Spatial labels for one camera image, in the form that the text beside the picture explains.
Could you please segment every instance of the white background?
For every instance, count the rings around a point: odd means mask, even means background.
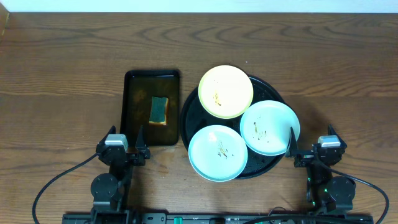
[[[398,12],[398,0],[0,0],[10,12]]]

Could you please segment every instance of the wooden table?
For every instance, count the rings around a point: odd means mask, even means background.
[[[201,76],[230,64],[269,82],[297,112],[300,147],[334,125],[348,144],[335,166],[389,195],[398,222],[398,16],[393,14],[12,13],[0,43],[0,220],[32,223],[32,202],[55,175],[91,156],[119,129],[128,70],[177,68],[181,105]],[[152,147],[129,202],[169,212],[267,214],[306,205],[305,169],[282,159],[249,180],[214,183],[192,169],[181,141]],[[89,212],[95,159],[52,184],[42,223]],[[357,184],[353,212],[375,220],[379,192]]]

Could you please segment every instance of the round black tray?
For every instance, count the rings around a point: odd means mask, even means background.
[[[257,77],[249,76],[249,78],[253,84],[253,101],[251,104],[263,100],[275,100],[285,103],[279,93],[270,84]],[[185,148],[188,150],[189,142],[193,135],[206,126],[220,124],[230,127],[240,134],[239,124],[241,118],[242,115],[233,119],[219,119],[209,114],[200,103],[198,88],[196,87],[185,101],[180,116],[181,137]],[[257,177],[273,168],[283,156],[283,154],[278,156],[263,156],[248,148],[248,163],[236,179]]]

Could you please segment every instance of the green sponge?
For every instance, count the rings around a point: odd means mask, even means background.
[[[166,125],[166,112],[169,104],[167,97],[152,97],[152,108],[150,109],[149,124]]]

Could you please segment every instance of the black tray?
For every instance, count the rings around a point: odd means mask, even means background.
[[[180,75],[178,70],[131,70],[124,76],[120,133],[129,146],[136,145],[138,131],[144,126],[148,146],[173,146],[178,142]],[[150,125],[152,96],[167,97],[166,125]]]
[[[265,81],[249,76],[253,84],[252,104],[263,100],[275,100],[285,103],[278,92]],[[184,103],[180,116],[181,137],[185,148],[188,150],[189,142],[193,135],[202,128],[214,124],[220,124],[232,128],[240,134],[239,124],[242,115],[233,119],[219,119],[209,114],[201,105],[196,87]],[[248,179],[257,177],[273,168],[284,155],[263,156],[248,148],[248,163],[242,173],[236,179]]]

